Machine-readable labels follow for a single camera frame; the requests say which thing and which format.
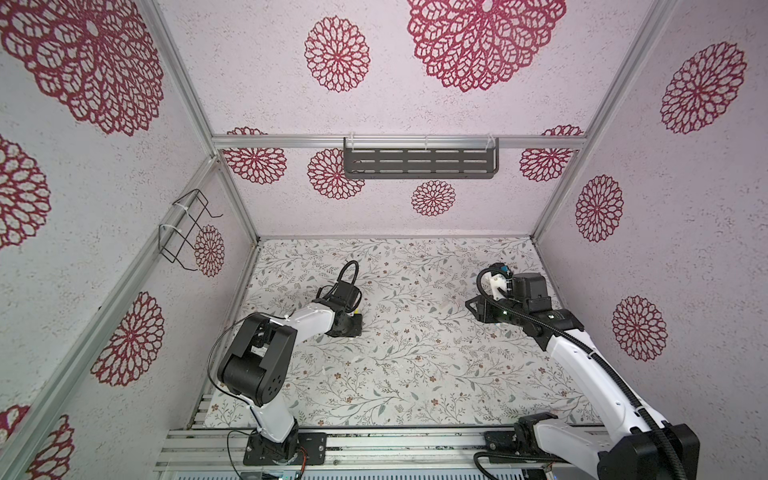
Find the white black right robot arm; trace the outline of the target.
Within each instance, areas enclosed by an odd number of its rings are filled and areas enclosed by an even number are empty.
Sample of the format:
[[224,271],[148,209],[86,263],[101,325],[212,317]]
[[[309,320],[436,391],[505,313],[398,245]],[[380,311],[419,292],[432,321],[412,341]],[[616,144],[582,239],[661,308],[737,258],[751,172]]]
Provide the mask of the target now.
[[671,424],[629,386],[577,317],[553,307],[541,274],[513,273],[496,263],[475,283],[478,294],[465,303],[474,319],[519,327],[570,375],[604,428],[597,434],[550,412],[524,416],[511,430],[486,434],[475,462],[567,463],[593,479],[696,478],[697,435]]

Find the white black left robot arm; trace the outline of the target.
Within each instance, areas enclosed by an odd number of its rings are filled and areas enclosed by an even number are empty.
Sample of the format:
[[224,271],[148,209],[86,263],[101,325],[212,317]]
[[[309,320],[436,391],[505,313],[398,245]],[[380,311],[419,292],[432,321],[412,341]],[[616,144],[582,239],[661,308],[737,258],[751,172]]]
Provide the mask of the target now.
[[360,289],[337,281],[330,290],[287,317],[252,313],[245,317],[216,370],[224,391],[242,400],[256,425],[249,434],[250,464],[305,462],[298,420],[280,391],[294,347],[316,336],[354,338],[362,334]]

